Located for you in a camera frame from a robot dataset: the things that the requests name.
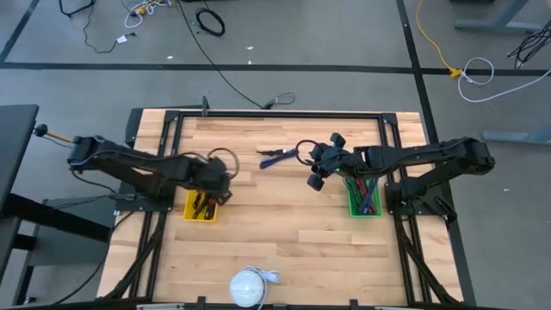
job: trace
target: wooden table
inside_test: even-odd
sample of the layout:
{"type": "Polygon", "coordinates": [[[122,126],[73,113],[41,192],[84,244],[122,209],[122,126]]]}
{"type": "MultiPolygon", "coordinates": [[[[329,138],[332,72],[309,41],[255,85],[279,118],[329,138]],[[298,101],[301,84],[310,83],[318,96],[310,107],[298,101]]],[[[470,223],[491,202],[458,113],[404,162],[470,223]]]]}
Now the wooden table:
{"type": "MultiPolygon", "coordinates": [[[[164,112],[144,110],[135,149],[157,153],[164,112]]],[[[402,146],[424,145],[419,114],[396,115],[402,146]]],[[[215,223],[183,220],[187,191],[177,190],[153,300],[196,302],[206,296],[208,303],[232,303],[230,279],[240,268],[254,265],[282,273],[281,283],[270,284],[267,303],[347,305],[358,299],[360,305],[405,305],[392,216],[385,211],[381,218],[351,218],[341,178],[328,178],[316,192],[306,184],[309,168],[294,159],[258,169],[261,157],[256,151],[292,148],[302,139],[329,142],[334,132],[344,136],[349,150],[381,143],[377,123],[371,120],[186,117],[178,151],[206,154],[215,147],[230,148],[238,154],[240,172],[232,181],[233,198],[215,223]]],[[[306,154],[308,148],[300,151],[306,154]]],[[[220,157],[234,168],[229,156],[220,157]]],[[[429,169],[410,167],[408,173],[416,176],[429,169]]],[[[417,219],[426,263],[461,300],[445,223],[436,216],[417,219]]],[[[143,214],[136,213],[113,234],[98,295],[110,291],[135,259],[142,221],[143,214]]],[[[420,296],[417,269],[410,265],[420,296]]]]}

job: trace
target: desk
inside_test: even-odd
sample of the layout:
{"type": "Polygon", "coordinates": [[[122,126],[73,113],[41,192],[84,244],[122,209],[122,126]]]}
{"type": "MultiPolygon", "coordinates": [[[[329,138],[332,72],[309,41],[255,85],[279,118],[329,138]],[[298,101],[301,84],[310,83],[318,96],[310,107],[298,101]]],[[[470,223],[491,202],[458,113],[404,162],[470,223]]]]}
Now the desk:
{"type": "MultiPolygon", "coordinates": [[[[34,127],[38,106],[19,105],[0,107],[0,214],[3,213],[15,176],[27,149],[34,127]]],[[[0,220],[0,279],[6,269],[12,247],[29,250],[34,239],[18,234],[21,219],[9,217],[0,220]]]]}
{"type": "MultiPolygon", "coordinates": [[[[184,112],[201,115],[200,110],[184,112]]],[[[216,222],[194,223],[183,220],[187,191],[176,190],[174,208],[166,221],[153,301],[193,303],[198,296],[206,296],[207,303],[232,303],[227,285],[235,272],[251,264],[282,273],[281,283],[270,284],[267,303],[347,305],[358,299],[360,305],[405,305],[392,216],[385,212],[377,219],[351,218],[341,178],[328,178],[323,190],[316,192],[306,184],[310,170],[296,160],[258,169],[261,157],[256,151],[292,148],[302,139],[329,142],[333,132],[344,136],[348,149],[379,145],[377,121],[362,119],[359,112],[357,118],[350,117],[354,113],[336,112],[326,116],[304,112],[309,118],[301,118],[295,111],[216,112],[209,112],[209,117],[185,116],[177,151],[206,154],[219,146],[235,151],[241,169],[232,180],[233,198],[220,209],[216,222]],[[256,117],[232,117],[248,113],[256,117]],[[262,113],[278,116],[262,117],[262,113]]],[[[390,115],[396,115],[402,146],[425,144],[418,113],[390,115]]],[[[163,109],[143,111],[135,149],[157,154],[165,116],[163,109]]],[[[390,126],[382,126],[392,137],[390,126]]],[[[170,135],[166,144],[173,139],[170,135]]],[[[305,146],[300,151],[306,154],[310,150],[305,146]]],[[[233,168],[229,156],[220,153],[220,157],[228,169],[233,168]]],[[[408,173],[416,176],[429,169],[429,165],[410,167],[408,173]]],[[[114,232],[99,296],[113,289],[135,259],[143,216],[134,214],[114,232]]],[[[417,222],[425,261],[449,293],[462,300],[444,221],[417,216],[417,222]]],[[[419,297],[417,271],[410,265],[419,297]]],[[[141,282],[139,295],[145,292],[145,276],[141,282]]]]}

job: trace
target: cable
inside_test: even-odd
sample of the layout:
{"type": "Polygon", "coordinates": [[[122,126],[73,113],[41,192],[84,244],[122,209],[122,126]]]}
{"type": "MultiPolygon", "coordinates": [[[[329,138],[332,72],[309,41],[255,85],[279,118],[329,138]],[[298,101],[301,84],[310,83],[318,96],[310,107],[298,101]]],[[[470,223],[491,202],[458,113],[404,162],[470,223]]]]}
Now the cable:
{"type": "Polygon", "coordinates": [[[104,51],[98,51],[97,48],[93,45],[91,45],[90,43],[88,43],[88,33],[86,32],[86,28],[90,25],[90,21],[91,21],[91,17],[92,17],[92,13],[94,12],[94,8],[96,6],[95,5],[92,5],[91,9],[90,9],[90,12],[88,13],[88,22],[86,22],[86,26],[84,26],[83,28],[83,32],[84,32],[84,44],[87,46],[87,47],[90,47],[94,50],[94,52],[96,53],[111,53],[113,52],[113,50],[115,49],[115,46],[117,45],[117,40],[115,40],[115,42],[113,42],[113,45],[111,46],[111,48],[109,48],[108,50],[104,50],[104,51]]]}
{"type": "Polygon", "coordinates": [[[125,8],[127,10],[127,12],[130,12],[130,9],[127,7],[129,4],[138,3],[138,2],[139,1],[131,1],[129,3],[124,3],[124,0],[121,0],[122,7],[125,8]]]}
{"type": "Polygon", "coordinates": [[[443,55],[442,55],[442,51],[440,50],[440,47],[437,45],[437,43],[433,40],[431,40],[429,38],[429,36],[424,32],[423,28],[421,27],[421,22],[419,21],[419,12],[421,10],[421,6],[423,5],[423,0],[419,0],[419,4],[417,6],[417,11],[415,13],[415,22],[417,22],[417,28],[419,29],[419,31],[421,32],[421,34],[423,35],[423,37],[430,43],[432,43],[432,45],[436,48],[436,50],[438,51],[438,55],[440,56],[440,60],[442,61],[442,63],[446,66],[446,68],[448,68],[449,70],[449,76],[451,78],[457,78],[461,75],[462,71],[461,69],[458,69],[458,68],[454,68],[452,67],[451,65],[448,65],[448,63],[446,62],[446,59],[444,59],[443,55]]]}
{"type": "Polygon", "coordinates": [[[213,153],[217,152],[217,151],[226,151],[226,152],[229,152],[230,155],[232,155],[233,160],[235,161],[235,172],[233,172],[233,174],[230,175],[230,180],[232,180],[239,173],[239,159],[238,159],[238,156],[235,154],[235,152],[233,152],[232,150],[230,150],[228,148],[225,148],[225,147],[217,147],[217,148],[213,149],[211,152],[209,152],[207,156],[210,158],[211,155],[213,153]]]}
{"type": "Polygon", "coordinates": [[[163,216],[159,216],[155,230],[153,231],[149,241],[145,244],[142,252],[136,257],[136,260],[132,263],[130,268],[128,268],[127,273],[122,277],[122,279],[115,285],[115,288],[105,296],[104,299],[120,299],[124,293],[127,291],[128,286],[133,281],[136,274],[142,269],[143,263],[153,250],[157,246],[159,240],[162,238],[163,230],[165,227],[165,221],[161,220],[163,216]]]}
{"type": "Polygon", "coordinates": [[[80,181],[82,181],[82,182],[84,182],[84,183],[87,183],[87,184],[90,184],[90,185],[99,186],[99,187],[102,187],[102,188],[104,188],[104,189],[108,189],[109,191],[111,191],[111,193],[116,194],[115,190],[114,190],[114,189],[111,189],[111,188],[110,188],[109,186],[107,186],[107,185],[103,185],[103,184],[100,184],[100,183],[96,183],[96,182],[92,182],[92,181],[85,180],[85,179],[83,179],[83,178],[77,176],[77,174],[75,173],[74,170],[71,170],[71,173],[72,173],[72,175],[73,175],[76,179],[78,179],[78,180],[80,180],[80,181]]]}
{"type": "Polygon", "coordinates": [[[297,142],[296,146],[294,146],[294,149],[296,150],[296,160],[298,160],[299,163],[301,163],[303,165],[312,166],[313,165],[312,160],[309,160],[309,159],[303,160],[302,158],[300,158],[299,146],[303,143],[312,143],[315,146],[319,146],[319,143],[314,141],[314,140],[311,140],[311,139],[303,139],[303,140],[300,140],[299,142],[297,142]]]}
{"type": "Polygon", "coordinates": [[[548,22],[542,31],[524,38],[523,42],[515,50],[507,54],[507,58],[515,56],[515,69],[520,69],[528,60],[532,59],[540,50],[551,42],[551,21],[548,22]]]}
{"type": "Polygon", "coordinates": [[[82,205],[82,204],[85,204],[85,203],[95,202],[96,200],[99,200],[99,199],[102,199],[102,198],[105,198],[105,197],[108,197],[108,195],[94,196],[94,197],[90,197],[87,200],[81,201],[81,202],[67,202],[67,203],[64,203],[64,204],[60,204],[58,206],[50,206],[50,207],[54,208],[56,210],[61,210],[61,209],[64,209],[64,208],[71,208],[71,207],[75,207],[75,206],[82,205]]]}
{"type": "Polygon", "coordinates": [[[134,5],[127,13],[127,17],[124,19],[124,27],[126,28],[136,28],[144,21],[143,14],[147,13],[148,15],[153,15],[155,13],[155,7],[157,6],[168,6],[167,3],[160,3],[158,1],[145,0],[142,3],[134,5]],[[128,17],[136,16],[139,18],[139,22],[128,26],[128,17]]]}
{"type": "Polygon", "coordinates": [[[210,33],[213,36],[220,37],[226,33],[226,24],[222,20],[222,17],[220,17],[220,15],[216,14],[216,12],[214,12],[211,9],[208,9],[208,8],[197,9],[195,11],[195,19],[197,20],[197,23],[199,23],[199,27],[201,27],[202,30],[210,33]],[[214,31],[211,28],[205,26],[205,24],[203,24],[201,20],[201,14],[205,14],[205,13],[210,14],[220,24],[220,27],[222,28],[220,31],[214,31]]]}
{"type": "Polygon", "coordinates": [[[121,154],[121,152],[119,152],[119,151],[112,150],[112,151],[95,152],[95,153],[91,154],[90,156],[88,156],[85,160],[83,160],[79,163],[73,163],[73,164],[80,164],[80,165],[86,164],[96,156],[103,155],[103,154],[110,154],[110,153],[115,153],[115,154],[118,154],[119,156],[127,156],[129,158],[136,158],[136,159],[141,159],[141,160],[145,160],[145,161],[152,161],[152,162],[165,161],[165,160],[168,160],[168,159],[179,158],[181,156],[186,156],[186,155],[195,155],[196,157],[200,158],[204,162],[208,162],[207,158],[205,158],[204,156],[202,156],[201,154],[199,154],[197,152],[183,152],[183,153],[180,153],[180,154],[177,154],[177,155],[171,155],[171,156],[166,156],[166,157],[161,157],[161,158],[146,158],[146,157],[141,157],[141,156],[137,156],[137,155],[133,155],[133,154],[121,154]]]}
{"type": "Polygon", "coordinates": [[[294,103],[294,99],[291,101],[291,102],[279,102],[279,97],[281,96],[285,96],[287,94],[293,94],[293,96],[296,98],[296,95],[292,92],[286,92],[286,93],[283,93],[283,94],[280,94],[276,97],[274,97],[274,99],[270,100],[268,103],[266,103],[264,106],[258,104],[257,102],[255,102],[254,100],[250,99],[248,96],[246,96],[244,93],[242,93],[241,91],[239,91],[237,88],[235,88],[235,86],[233,86],[230,81],[227,80],[227,78],[224,76],[224,74],[222,74],[222,71],[220,70],[220,68],[210,59],[210,57],[208,57],[207,53],[205,52],[205,50],[203,49],[203,47],[201,46],[201,43],[199,43],[199,41],[197,40],[197,37],[195,37],[195,33],[193,32],[193,29],[191,28],[191,26],[189,25],[189,21],[188,21],[188,17],[186,16],[186,13],[183,11],[183,7],[182,7],[182,4],[180,3],[180,1],[176,0],[177,4],[178,4],[178,7],[180,8],[180,11],[182,12],[182,17],[184,19],[184,21],[186,22],[186,26],[188,27],[188,30],[189,32],[191,33],[191,36],[193,37],[193,40],[195,41],[195,43],[197,44],[197,47],[199,47],[199,49],[201,50],[202,54],[205,56],[205,58],[208,60],[208,62],[214,67],[214,69],[216,69],[216,71],[218,72],[218,74],[222,77],[222,79],[226,82],[226,84],[228,84],[228,86],[230,86],[233,90],[235,90],[235,92],[237,92],[238,94],[240,94],[244,99],[246,99],[248,102],[254,104],[255,106],[259,107],[260,109],[271,109],[273,106],[277,105],[277,104],[280,104],[280,105],[289,105],[289,104],[293,104],[294,103]]]}
{"type": "Polygon", "coordinates": [[[50,139],[50,138],[47,138],[47,137],[44,137],[44,136],[42,136],[41,138],[42,138],[42,139],[49,140],[49,141],[52,141],[53,143],[57,144],[58,146],[62,146],[62,147],[66,147],[66,148],[72,149],[72,147],[66,146],[66,145],[62,145],[61,143],[59,143],[58,141],[56,141],[56,140],[54,140],[54,139],[50,139]]]}
{"type": "Polygon", "coordinates": [[[479,86],[484,86],[484,85],[489,84],[489,83],[493,80],[493,72],[494,72],[494,69],[493,69],[493,65],[492,65],[492,63],[490,62],[490,60],[488,60],[488,59],[483,59],[483,58],[481,58],[481,57],[475,57],[475,58],[473,58],[473,59],[470,59],[470,60],[467,62],[467,64],[465,65],[465,69],[464,69],[463,72],[461,73],[461,76],[460,76],[459,79],[457,80],[457,89],[459,90],[459,95],[460,95],[463,99],[465,99],[466,101],[468,101],[468,102],[472,102],[472,103],[487,102],[487,101],[490,101],[490,100],[492,100],[492,99],[495,99],[495,98],[497,98],[497,97],[499,97],[499,96],[507,95],[507,94],[509,94],[509,93],[511,93],[511,92],[513,92],[513,91],[521,90],[521,89],[523,89],[523,88],[525,88],[525,87],[528,87],[528,86],[530,86],[530,85],[532,85],[532,84],[536,84],[536,83],[540,82],[541,80],[543,80],[546,76],[548,76],[549,73],[551,73],[551,70],[545,72],[545,74],[543,74],[541,77],[535,79],[535,80],[532,81],[532,82],[529,82],[529,83],[526,83],[526,84],[524,84],[524,85],[518,86],[518,87],[516,87],[516,88],[514,88],[514,89],[512,89],[512,90],[506,90],[506,91],[501,92],[501,93],[499,93],[499,94],[497,94],[497,95],[494,95],[494,96],[489,96],[488,98],[483,98],[483,99],[469,99],[469,98],[465,97],[465,95],[463,95],[463,91],[461,90],[461,79],[462,79],[462,78],[465,78],[465,79],[467,80],[467,82],[469,82],[469,83],[477,84],[477,85],[479,85],[479,86]],[[490,75],[490,78],[489,78],[487,81],[485,81],[485,82],[477,82],[477,81],[473,80],[471,77],[469,77],[469,76],[467,75],[467,73],[465,73],[465,72],[467,71],[467,69],[468,69],[468,65],[469,65],[472,61],[474,61],[474,60],[485,61],[485,62],[486,62],[487,64],[489,64],[490,67],[492,68],[492,73],[491,73],[491,75],[490,75]]]}
{"type": "MultiPolygon", "coordinates": [[[[121,220],[119,220],[115,226],[113,226],[113,228],[111,229],[111,232],[109,233],[109,241],[111,240],[111,237],[113,236],[113,232],[115,231],[115,229],[123,222],[125,221],[130,215],[132,215],[134,213],[134,211],[128,213],[127,215],[125,215],[125,217],[123,217],[121,220]]],[[[62,299],[54,302],[52,305],[58,305],[60,303],[62,303],[63,301],[66,301],[68,300],[69,298],[71,298],[74,294],[78,293],[81,289],[83,289],[83,287],[86,286],[86,284],[88,284],[88,282],[90,282],[92,280],[92,278],[94,278],[94,276],[97,274],[97,271],[100,270],[100,268],[103,266],[103,264],[105,264],[105,260],[107,259],[107,253],[105,254],[105,257],[103,258],[103,260],[97,265],[96,269],[94,270],[94,272],[92,272],[92,274],[88,277],[88,279],[86,279],[77,289],[75,289],[74,291],[72,291],[70,294],[68,294],[67,296],[63,297],[62,299]]]]}

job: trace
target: yellow bin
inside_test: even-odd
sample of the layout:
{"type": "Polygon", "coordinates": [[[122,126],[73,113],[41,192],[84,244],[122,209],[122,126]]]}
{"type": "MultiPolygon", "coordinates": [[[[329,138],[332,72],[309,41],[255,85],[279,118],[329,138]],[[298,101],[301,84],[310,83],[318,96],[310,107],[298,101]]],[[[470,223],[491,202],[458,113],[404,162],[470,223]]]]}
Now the yellow bin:
{"type": "MultiPolygon", "coordinates": [[[[183,209],[183,219],[184,220],[191,220],[191,221],[202,221],[202,222],[207,222],[207,223],[212,223],[212,222],[216,221],[216,215],[218,215],[218,208],[219,208],[218,204],[216,205],[216,207],[214,207],[214,216],[213,216],[212,219],[205,220],[205,210],[207,210],[206,208],[204,208],[199,213],[199,216],[197,216],[196,219],[193,218],[193,213],[195,211],[193,209],[193,203],[195,202],[195,198],[197,197],[197,195],[199,195],[199,193],[197,193],[196,190],[192,190],[192,191],[188,192],[188,197],[186,198],[186,206],[183,209]]],[[[199,205],[201,205],[203,200],[204,199],[201,198],[201,201],[199,201],[199,205]]]]}

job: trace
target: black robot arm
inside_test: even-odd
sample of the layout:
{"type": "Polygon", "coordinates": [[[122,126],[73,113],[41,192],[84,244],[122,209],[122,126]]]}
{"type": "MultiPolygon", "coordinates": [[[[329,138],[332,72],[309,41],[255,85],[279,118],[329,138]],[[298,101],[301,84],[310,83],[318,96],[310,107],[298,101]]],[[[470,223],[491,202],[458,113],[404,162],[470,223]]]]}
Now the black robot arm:
{"type": "Polygon", "coordinates": [[[100,136],[76,137],[67,162],[73,171],[102,171],[133,185],[136,193],[154,203],[173,198],[174,185],[213,194],[223,205],[231,196],[230,175],[219,158],[186,156],[160,158],[118,145],[100,136]],[[135,169],[151,173],[140,173],[135,169]]]}
{"type": "MultiPolygon", "coordinates": [[[[353,152],[344,150],[346,141],[338,134],[331,136],[332,146],[315,143],[310,152],[313,174],[308,184],[321,190],[323,179],[333,173],[342,177],[382,177],[402,166],[417,164],[442,164],[415,177],[416,184],[407,187],[403,195],[423,194],[432,186],[461,174],[483,175],[495,165],[495,160],[485,143],[472,138],[453,139],[427,146],[397,149],[391,146],[360,146],[353,152]]],[[[410,183],[406,178],[401,183],[410,183]]]]}

